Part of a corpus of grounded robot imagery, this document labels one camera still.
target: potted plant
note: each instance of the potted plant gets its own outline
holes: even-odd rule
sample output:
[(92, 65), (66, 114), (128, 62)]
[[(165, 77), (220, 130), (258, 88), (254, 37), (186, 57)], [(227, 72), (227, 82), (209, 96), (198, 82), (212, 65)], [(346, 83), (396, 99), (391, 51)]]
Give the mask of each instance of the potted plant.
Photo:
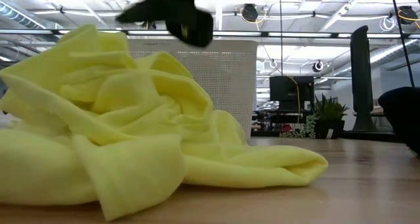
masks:
[(346, 105), (341, 105), (331, 97), (326, 99), (324, 94), (319, 101), (316, 98), (315, 115), (318, 118), (315, 123), (315, 134), (317, 139), (336, 139), (341, 136), (344, 128), (343, 116), (348, 110)]

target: white perforated panel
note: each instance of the white perforated panel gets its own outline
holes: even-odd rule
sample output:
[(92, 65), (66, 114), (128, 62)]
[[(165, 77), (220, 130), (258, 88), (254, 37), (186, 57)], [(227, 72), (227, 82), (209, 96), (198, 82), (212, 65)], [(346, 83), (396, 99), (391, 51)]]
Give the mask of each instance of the white perforated panel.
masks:
[(157, 51), (171, 53), (209, 94), (215, 109), (231, 113), (250, 137), (257, 43), (214, 40), (199, 49), (174, 39), (129, 39), (129, 48), (133, 58)]

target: green plant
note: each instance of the green plant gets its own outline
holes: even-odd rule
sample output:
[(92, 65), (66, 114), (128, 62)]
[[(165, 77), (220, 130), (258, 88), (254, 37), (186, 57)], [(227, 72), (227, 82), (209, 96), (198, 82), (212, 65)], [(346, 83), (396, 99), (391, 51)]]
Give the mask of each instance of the green plant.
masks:
[(341, 105), (331, 97), (327, 99), (324, 94), (322, 94), (320, 101), (316, 97), (315, 115), (320, 120), (341, 120), (346, 115), (345, 111), (347, 110), (348, 107), (345, 104)]
[(317, 117), (315, 115), (309, 115), (306, 117), (306, 123), (303, 125), (302, 130), (292, 132), (281, 132), (281, 138), (305, 138), (309, 137), (315, 139), (315, 121)]

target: yellow microfiber towel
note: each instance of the yellow microfiber towel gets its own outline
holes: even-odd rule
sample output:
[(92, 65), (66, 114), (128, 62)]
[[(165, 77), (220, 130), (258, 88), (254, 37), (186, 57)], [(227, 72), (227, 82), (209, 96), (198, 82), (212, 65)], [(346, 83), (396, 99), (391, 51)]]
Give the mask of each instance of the yellow microfiber towel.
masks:
[(98, 200), (113, 220), (181, 183), (303, 186), (327, 168), (309, 150), (247, 145), (181, 63), (163, 52), (132, 59), (123, 33), (82, 26), (0, 77), (0, 108), (22, 118), (0, 129), (1, 203)]

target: black tower speaker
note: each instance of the black tower speaker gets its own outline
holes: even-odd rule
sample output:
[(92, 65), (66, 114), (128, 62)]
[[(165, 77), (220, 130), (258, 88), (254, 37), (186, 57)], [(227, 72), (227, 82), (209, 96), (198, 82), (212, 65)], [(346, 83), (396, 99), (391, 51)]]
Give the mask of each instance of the black tower speaker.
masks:
[(358, 28), (350, 38), (353, 109), (357, 113), (353, 131), (376, 132), (370, 112), (373, 110), (368, 27)]

